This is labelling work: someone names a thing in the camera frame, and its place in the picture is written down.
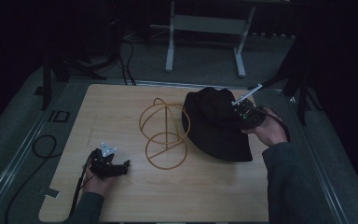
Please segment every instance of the gray carpet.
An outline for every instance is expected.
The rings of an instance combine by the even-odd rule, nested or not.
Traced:
[[[173,71],[166,73],[167,43],[163,37],[149,43],[144,43],[135,35],[127,39],[134,46],[130,70],[138,85],[186,84],[237,88],[254,86],[273,77],[293,43],[290,38],[250,36],[242,54],[247,77],[239,78],[232,49],[228,46],[212,47],[179,39]],[[131,55],[131,46],[123,44],[121,55],[126,62]],[[54,154],[62,152],[88,85],[124,84],[120,65],[114,64],[104,70],[99,71],[99,74],[109,77],[106,81],[93,80],[76,71],[73,71],[69,83],[54,81],[55,100],[45,112],[40,110],[42,97],[34,95],[36,87],[42,84],[41,70],[32,74],[13,98],[0,118],[0,179],[6,179],[5,169],[16,157],[16,152],[22,150],[25,159],[24,163],[19,164],[15,178],[9,180],[7,192],[0,194],[0,223],[4,223],[10,199],[43,162],[32,152],[32,140],[43,134],[54,135],[57,138]],[[272,86],[270,90],[256,93],[256,102],[274,107],[289,126],[294,144],[301,148],[305,164],[314,174],[310,181],[315,186],[321,186],[318,187],[319,200],[328,223],[358,223],[358,179],[334,129],[324,112],[318,111],[312,104],[309,104],[310,109],[306,112],[307,126],[300,125],[296,117],[296,102],[274,90],[281,89],[283,85],[284,81]],[[48,122],[53,110],[70,112],[68,121]],[[37,151],[43,155],[48,155],[52,147],[53,142],[49,138],[40,139],[35,144]],[[59,158],[48,160],[20,191],[9,210],[9,223],[41,223],[37,214],[58,161]]]

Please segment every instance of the person's left hand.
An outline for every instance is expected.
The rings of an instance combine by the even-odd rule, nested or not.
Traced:
[[[86,178],[83,180],[83,192],[98,193],[105,198],[115,184],[116,179],[117,176],[100,179],[97,175],[92,173],[88,165],[86,168]]]

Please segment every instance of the gold wire stand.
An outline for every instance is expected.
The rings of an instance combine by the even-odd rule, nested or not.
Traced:
[[[188,128],[185,132],[184,135],[180,135],[179,134],[179,126],[177,124],[177,122],[175,121],[174,119],[174,116],[173,116],[173,112],[171,110],[171,107],[176,107],[178,108],[179,110],[182,111],[182,113],[187,117],[187,120],[188,120]],[[145,113],[152,109],[152,108],[157,108],[153,113],[151,113],[146,119],[144,122],[142,122],[143,120],[143,117],[145,115]],[[156,133],[155,135],[153,136],[148,136],[146,133],[145,133],[145,125],[146,123],[154,116],[156,115],[159,111],[161,110],[164,110],[165,112],[165,132],[163,133]],[[168,113],[170,114],[171,118],[172,118],[172,121],[173,121],[173,124],[174,124],[174,127],[175,127],[175,130],[176,130],[176,133],[173,133],[173,132],[169,132],[168,131]],[[146,144],[146,147],[145,147],[145,154],[146,154],[146,157],[147,157],[147,160],[150,162],[150,164],[152,164],[153,166],[161,169],[161,170],[171,170],[171,169],[174,169],[178,166],[180,166],[186,159],[187,157],[187,143],[185,141],[185,137],[187,136],[188,132],[190,131],[190,117],[188,116],[188,114],[185,112],[185,108],[182,106],[182,105],[179,105],[179,104],[173,104],[173,105],[168,105],[166,104],[163,100],[161,100],[160,98],[156,98],[153,102],[153,105],[149,106],[141,115],[141,117],[139,118],[139,129],[141,130],[141,133],[144,135],[144,137],[146,137],[148,139],[148,142]],[[163,141],[158,141],[156,140],[156,138],[158,136],[161,136],[161,135],[165,135],[165,142]],[[169,141],[169,135],[173,135],[176,137],[176,140],[175,141]],[[148,152],[148,147],[149,147],[149,144],[151,142],[154,142],[156,144],[161,144],[161,145],[165,145],[165,149],[160,151],[159,153],[156,153],[156,154],[153,154],[153,155],[149,155],[149,152]],[[185,156],[182,158],[182,160],[174,165],[174,166],[171,166],[171,167],[162,167],[160,165],[157,165],[155,164],[154,162],[152,162],[152,159],[157,157],[158,155],[164,153],[164,152],[167,152],[168,150],[171,150],[181,144],[185,144]]]

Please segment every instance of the forearm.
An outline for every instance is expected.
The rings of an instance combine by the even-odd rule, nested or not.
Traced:
[[[298,152],[280,143],[263,152],[268,169],[268,211],[270,223],[324,223],[315,186]]]
[[[80,202],[76,206],[75,212],[68,217],[63,223],[98,223],[104,198],[97,193],[83,193]]]

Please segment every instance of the wooden tabletop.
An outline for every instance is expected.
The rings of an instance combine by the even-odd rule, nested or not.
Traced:
[[[253,134],[249,141],[254,160],[249,162],[217,160],[192,145],[188,138],[185,138],[186,159],[177,168],[162,170],[147,160],[148,140],[139,128],[143,112],[156,98],[166,104],[182,105],[188,92],[199,90],[91,85],[51,181],[50,188],[60,195],[46,197],[39,218],[51,222],[68,217],[82,165],[91,151],[104,142],[117,148],[114,164],[131,160],[131,166],[127,175],[117,179],[105,199],[100,221],[268,221],[267,169],[261,155],[267,147]],[[245,93],[244,90],[232,92],[236,97]],[[181,110],[172,108],[172,113],[183,135]],[[159,112],[153,116],[145,125],[146,135],[164,132],[164,118],[164,113]],[[171,117],[167,122],[169,129],[174,127]],[[181,144],[152,160],[170,167],[180,162],[185,151],[185,144]]]

